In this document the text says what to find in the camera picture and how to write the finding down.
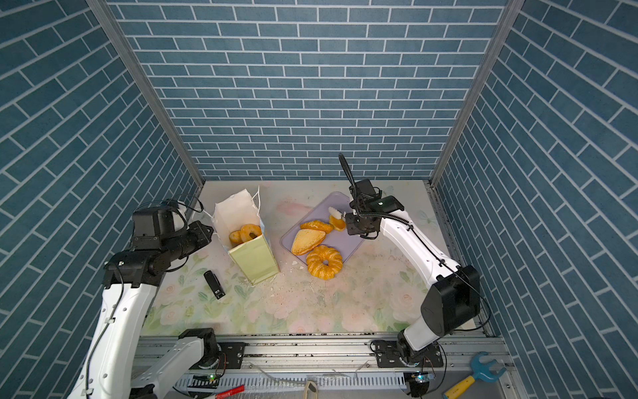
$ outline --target blue brick wall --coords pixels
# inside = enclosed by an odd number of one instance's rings
[[[0,10],[0,397],[61,397],[132,208],[194,184],[84,0]]]
[[[213,3],[109,2],[206,179],[422,179],[506,0]]]
[[[637,21],[527,0],[441,180],[530,397],[638,397]]]

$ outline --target yellow handle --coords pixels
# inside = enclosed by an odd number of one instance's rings
[[[448,389],[447,392],[443,394],[443,397],[445,399],[456,399],[461,396],[462,393],[467,391],[472,384],[474,384],[474,377],[469,376],[465,380]]]

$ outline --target green paper bag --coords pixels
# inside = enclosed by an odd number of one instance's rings
[[[258,197],[261,207],[259,189],[255,197]],[[250,195],[246,189],[231,195],[219,204],[215,204],[212,221],[219,236],[219,242],[232,260],[239,265],[246,278],[252,284],[257,284],[279,273],[279,266],[272,256],[266,229],[259,216],[260,207],[255,206],[253,198],[254,196]],[[249,223],[260,226],[262,235],[232,248],[228,235]]]

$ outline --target blue wrench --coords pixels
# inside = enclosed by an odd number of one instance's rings
[[[479,352],[470,363],[474,374],[467,377],[465,380],[459,382],[455,386],[451,387],[443,394],[444,399],[456,399],[461,396],[476,380],[483,380],[486,382],[496,382],[504,373],[505,367],[503,367],[498,373],[493,374],[489,371],[489,368],[496,364],[496,360],[492,360],[486,364],[480,362],[480,358],[486,356],[487,352]]]

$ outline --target red pen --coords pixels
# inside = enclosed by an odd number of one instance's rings
[[[233,396],[237,393],[243,392],[244,391],[244,386],[238,386],[236,388],[233,388],[229,391],[226,392],[222,392],[222,393],[218,393],[215,396],[213,396],[214,399],[224,399],[224,398],[228,398],[229,396]]]

